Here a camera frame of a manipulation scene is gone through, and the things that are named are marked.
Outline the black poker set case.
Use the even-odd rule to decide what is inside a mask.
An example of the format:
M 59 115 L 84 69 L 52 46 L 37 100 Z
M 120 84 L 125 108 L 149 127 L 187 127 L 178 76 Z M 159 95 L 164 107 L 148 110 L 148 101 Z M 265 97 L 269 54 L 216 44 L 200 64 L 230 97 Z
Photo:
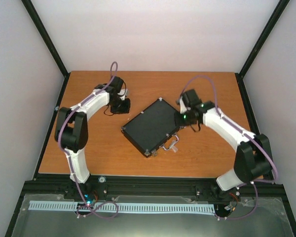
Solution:
M 178 131 L 182 115 L 166 102 L 158 98 L 133 119 L 121 127 L 125 138 L 146 158 L 156 156 L 157 150 L 177 151 Z

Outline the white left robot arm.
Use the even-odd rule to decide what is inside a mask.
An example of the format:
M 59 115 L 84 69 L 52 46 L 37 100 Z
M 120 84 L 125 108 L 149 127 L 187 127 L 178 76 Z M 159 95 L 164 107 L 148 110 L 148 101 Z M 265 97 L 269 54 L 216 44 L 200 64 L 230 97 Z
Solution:
M 58 111 L 54 138 L 67 158 L 70 179 L 78 183 L 75 192 L 83 199 L 93 193 L 92 185 L 86 182 L 90 176 L 84 152 L 88 141 L 88 121 L 102 107 L 109 107 L 111 115 L 129 113 L 127 93 L 124 80 L 112 77 L 109 83 L 97 85 L 81 102 L 69 108 L 61 107 Z

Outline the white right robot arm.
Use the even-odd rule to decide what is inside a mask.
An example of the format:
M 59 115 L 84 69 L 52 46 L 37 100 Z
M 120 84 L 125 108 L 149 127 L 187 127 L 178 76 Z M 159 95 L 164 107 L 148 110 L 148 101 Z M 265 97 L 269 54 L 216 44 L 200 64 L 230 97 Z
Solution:
M 250 183 L 273 168 L 268 138 L 259 136 L 239 126 L 226 116 L 212 101 L 202 102 L 194 89 L 183 92 L 177 101 L 182 123 L 204 125 L 215 131 L 235 151 L 231 170 L 216 178 L 222 191 Z

